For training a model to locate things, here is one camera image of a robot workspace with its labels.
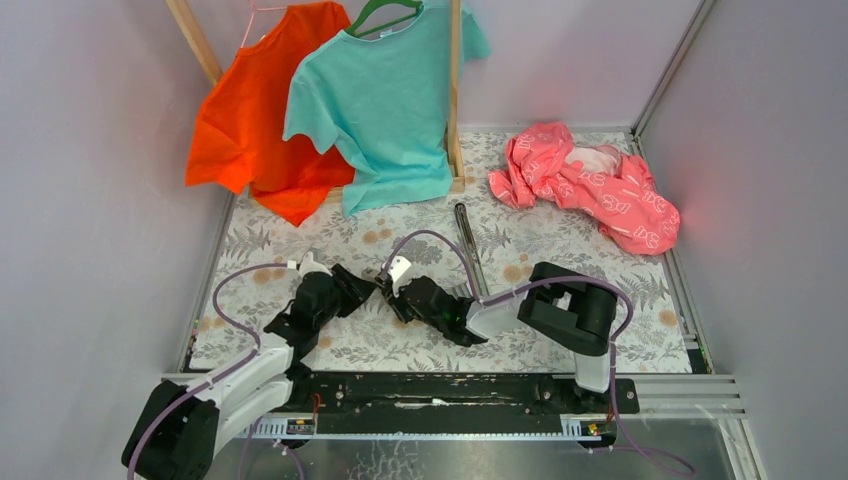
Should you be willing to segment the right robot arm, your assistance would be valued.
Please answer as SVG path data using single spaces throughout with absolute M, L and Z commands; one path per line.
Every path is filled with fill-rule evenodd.
M 400 321 L 422 322 L 462 347 L 529 327 L 572 352 L 573 396 L 579 407 L 597 412 L 612 400 L 609 350 L 619 298 L 612 285 L 539 262 L 527 283 L 474 299 L 451 293 L 429 277 L 413 278 L 410 269 L 400 258 L 375 277 Z

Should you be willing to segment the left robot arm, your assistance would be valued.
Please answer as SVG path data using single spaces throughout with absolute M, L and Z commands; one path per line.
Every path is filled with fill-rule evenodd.
M 154 388 L 122 453 L 128 478 L 201 479 L 215 455 L 264 414 L 304 407 L 311 387 L 302 360 L 321 329 L 390 279 L 310 260 L 291 266 L 299 277 L 294 297 L 262 330 L 246 330 L 252 347 L 187 384 L 164 380 Z

